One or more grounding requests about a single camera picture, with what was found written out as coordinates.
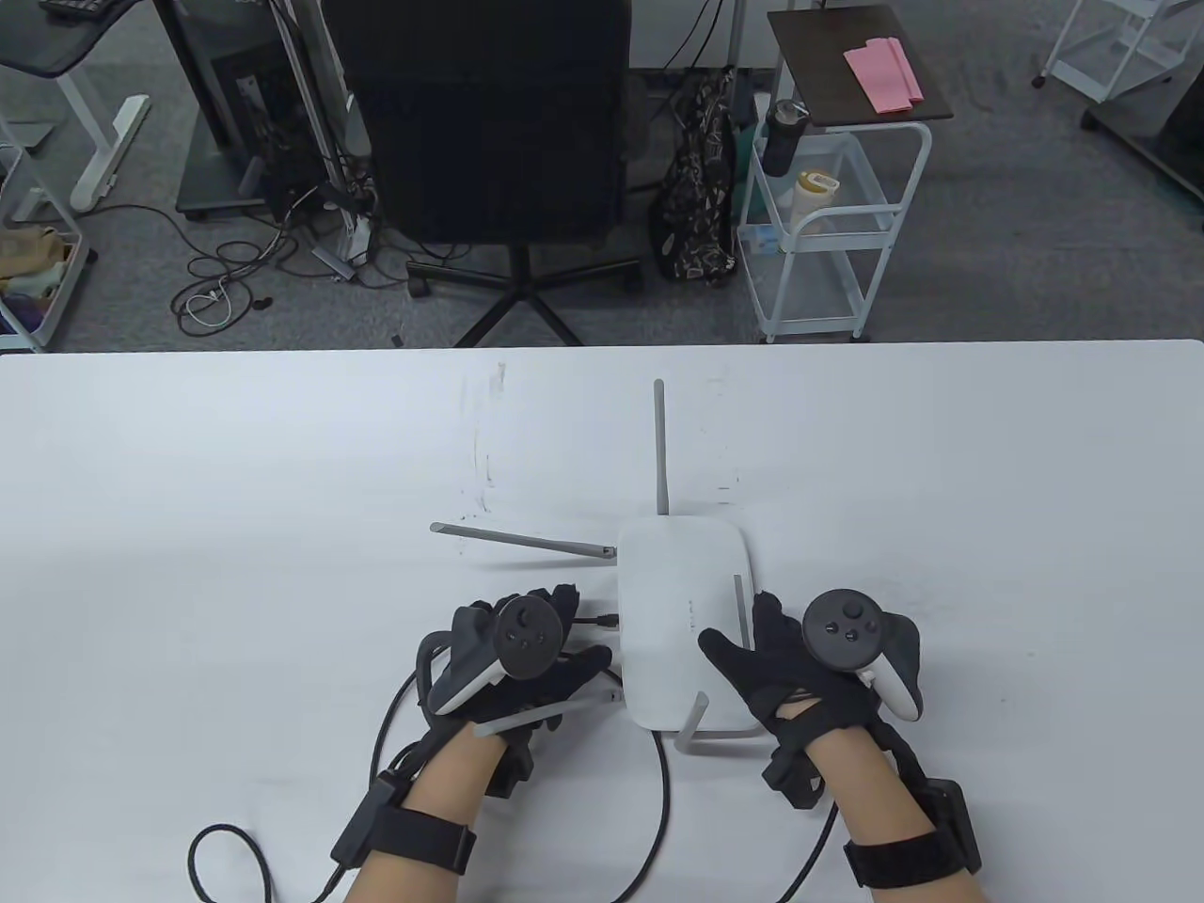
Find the person's right hand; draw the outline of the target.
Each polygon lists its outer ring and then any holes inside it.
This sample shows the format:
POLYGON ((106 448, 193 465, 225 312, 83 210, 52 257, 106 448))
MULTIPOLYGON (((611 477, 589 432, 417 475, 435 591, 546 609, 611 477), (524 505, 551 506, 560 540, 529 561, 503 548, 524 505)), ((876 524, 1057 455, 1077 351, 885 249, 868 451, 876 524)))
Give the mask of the person's right hand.
POLYGON ((774 594, 752 600, 752 650, 702 628, 698 648, 725 675, 752 718, 787 752, 805 752, 825 734, 880 722, 877 696, 856 675, 830 669, 808 651, 801 624, 774 594))

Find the person's left hand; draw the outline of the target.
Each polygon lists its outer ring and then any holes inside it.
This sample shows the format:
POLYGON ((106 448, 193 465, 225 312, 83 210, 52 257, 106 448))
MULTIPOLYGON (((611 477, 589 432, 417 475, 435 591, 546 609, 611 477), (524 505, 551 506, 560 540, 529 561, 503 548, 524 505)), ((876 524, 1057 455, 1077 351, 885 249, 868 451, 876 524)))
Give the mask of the person's left hand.
POLYGON ((580 594, 573 584, 458 608, 443 674, 421 692, 430 726, 491 722, 563 704, 610 666, 606 645, 563 650, 580 594))

